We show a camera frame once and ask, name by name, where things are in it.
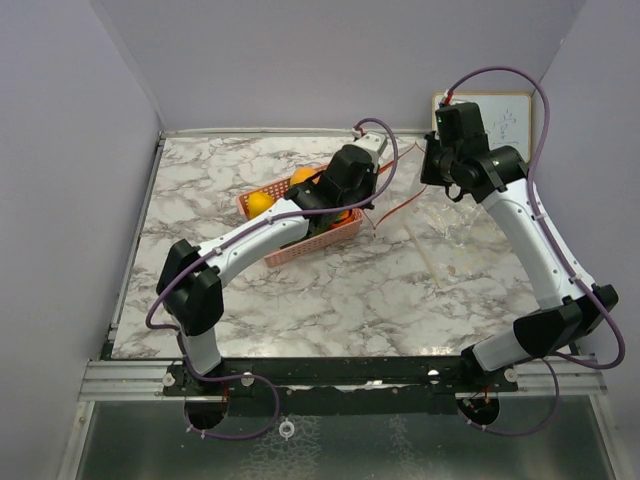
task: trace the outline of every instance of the wall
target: wall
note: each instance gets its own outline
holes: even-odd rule
[[[424,127],[431,96],[474,68],[542,77],[583,3],[93,0],[169,129]],[[531,91],[509,75],[476,87]]]
[[[0,465],[54,478],[160,128],[86,0],[0,8]]]
[[[625,334],[628,353],[605,377],[640,474],[638,25],[637,0],[589,0],[583,7],[542,82],[551,102],[551,130],[538,186],[580,262],[600,283],[612,283],[620,295],[614,318]],[[601,361],[613,359],[617,352],[606,326],[584,347]]]

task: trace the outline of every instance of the basket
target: basket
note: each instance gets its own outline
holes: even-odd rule
[[[317,171],[324,170],[325,168],[326,165],[315,167]],[[254,192],[263,192],[269,194],[275,200],[278,200],[284,196],[287,190],[289,190],[289,178],[284,178],[277,182],[270,183],[269,185],[251,190],[250,192],[243,193],[242,195],[238,195],[236,197],[238,211],[248,219],[247,199],[249,198],[249,195]],[[353,213],[354,219],[352,222],[332,230],[327,230],[320,235],[302,240],[295,245],[270,253],[264,257],[264,261],[269,268],[277,267],[278,265],[290,262],[294,258],[301,257],[309,252],[313,252],[334,243],[341,242],[342,240],[354,237],[358,233],[358,230],[360,230],[364,216],[360,209],[355,209]]]

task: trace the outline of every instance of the whiteboard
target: whiteboard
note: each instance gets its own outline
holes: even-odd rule
[[[436,130],[435,111],[443,98],[433,96],[432,128]],[[451,104],[475,102],[480,107],[489,148],[511,145],[525,161],[531,157],[531,96],[528,93],[456,93]]]

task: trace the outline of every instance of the white marble surface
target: white marble surface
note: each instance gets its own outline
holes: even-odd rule
[[[149,331],[144,317],[169,247],[237,227],[235,196],[327,163],[345,137],[174,138],[166,142],[117,332],[113,358],[178,355],[175,336]],[[414,143],[400,139],[402,149]],[[372,220],[406,199],[421,152],[399,164]],[[216,326],[228,357],[377,356],[457,353],[536,308],[525,273],[493,220],[471,201],[453,204],[429,188],[407,221],[442,275],[434,282],[401,215],[373,236],[275,269],[258,262],[224,290]],[[168,322],[159,312],[155,322]]]

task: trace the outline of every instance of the black and white robotic arm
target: black and white robotic arm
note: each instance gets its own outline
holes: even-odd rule
[[[594,283],[547,218],[547,226],[576,275],[572,277],[564,268],[541,229],[544,207],[539,204],[541,213],[536,216],[529,204],[528,168],[518,151],[509,146],[489,148],[475,103],[445,106],[436,112],[436,118],[439,138],[435,132],[426,137],[422,183],[444,187],[447,196],[455,185],[460,193],[449,198],[459,201],[470,194],[486,209],[522,262],[540,307],[518,318],[512,328],[466,348],[461,360],[464,374],[477,378],[528,358],[542,358],[589,334],[602,316],[575,284],[576,278],[591,286],[607,310],[617,303],[617,294],[610,285]],[[338,151],[317,184],[308,180],[293,186],[269,211],[219,238],[196,247],[181,240],[171,248],[158,293],[193,262],[216,252],[164,298],[166,310],[180,325],[196,372],[205,374],[221,362],[215,324],[224,310],[222,289],[265,255],[325,231],[338,215],[305,216],[305,211],[343,207],[369,198],[375,192],[385,146],[384,135],[369,133]],[[273,221],[283,216],[287,218]]]

